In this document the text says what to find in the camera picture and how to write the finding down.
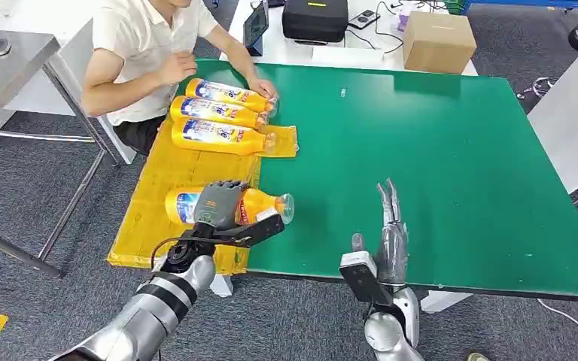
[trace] man's arm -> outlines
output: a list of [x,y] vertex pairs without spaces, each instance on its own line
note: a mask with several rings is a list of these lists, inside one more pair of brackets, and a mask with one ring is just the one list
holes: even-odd
[[123,109],[158,87],[181,82],[196,73],[196,63],[188,52],[172,54],[156,71],[125,83],[115,83],[124,60],[106,49],[96,49],[87,65],[81,104],[91,117]]
[[256,74],[254,62],[251,61],[251,57],[247,49],[245,49],[245,46],[233,36],[229,35],[222,26],[216,25],[209,34],[205,36],[205,39],[227,55],[230,64],[247,81],[249,89],[266,98],[276,96],[273,85],[267,80],[260,79]]

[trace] gray carpet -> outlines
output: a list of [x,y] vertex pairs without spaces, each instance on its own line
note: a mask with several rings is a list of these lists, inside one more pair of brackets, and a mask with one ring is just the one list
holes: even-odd
[[[223,0],[214,11],[224,26],[233,5]],[[563,71],[575,58],[564,27],[575,25],[578,14],[473,6],[469,18],[479,44],[474,61],[480,74],[508,77],[521,87],[539,74]],[[528,37],[541,40],[515,46]],[[537,46],[554,61],[544,64],[532,56]],[[195,53],[218,54],[201,45]],[[71,117],[43,114],[18,113],[6,127],[84,133]],[[91,144],[1,138],[0,235],[38,252],[95,154]],[[49,257],[67,272],[62,280],[0,253],[0,314],[9,317],[0,332],[0,361],[47,359],[69,348],[104,326],[145,279],[146,270],[104,261],[143,164],[144,159],[119,168],[106,163],[94,177]],[[365,305],[345,285],[247,275],[233,283],[235,295],[229,299],[200,295],[163,345],[164,360],[373,359],[360,321]],[[578,303],[549,304],[578,318]],[[510,297],[473,296],[442,313],[422,315],[419,350],[426,359],[461,360],[473,349],[498,361],[578,360],[578,328],[532,299]]]

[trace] white sneaker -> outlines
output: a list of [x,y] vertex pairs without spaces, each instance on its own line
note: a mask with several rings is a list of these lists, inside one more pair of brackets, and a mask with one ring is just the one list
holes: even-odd
[[467,361],[491,361],[481,353],[473,352],[467,357]]

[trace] black pants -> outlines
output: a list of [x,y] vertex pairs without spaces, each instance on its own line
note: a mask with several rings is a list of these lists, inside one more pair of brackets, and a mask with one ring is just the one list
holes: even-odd
[[154,145],[158,128],[164,120],[165,116],[162,115],[137,123],[122,122],[114,127],[114,132],[126,146],[131,147],[136,153],[147,156],[151,146]]

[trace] white shirt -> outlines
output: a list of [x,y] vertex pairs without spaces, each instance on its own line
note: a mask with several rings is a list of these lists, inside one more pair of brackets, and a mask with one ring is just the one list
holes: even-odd
[[[196,39],[217,25],[202,0],[179,8],[172,27],[149,0],[102,0],[94,16],[94,49],[107,49],[125,59],[115,83],[124,83],[158,69],[163,60],[182,50],[191,53]],[[108,114],[112,125],[141,122],[165,115],[176,85],[162,86],[127,108]]]

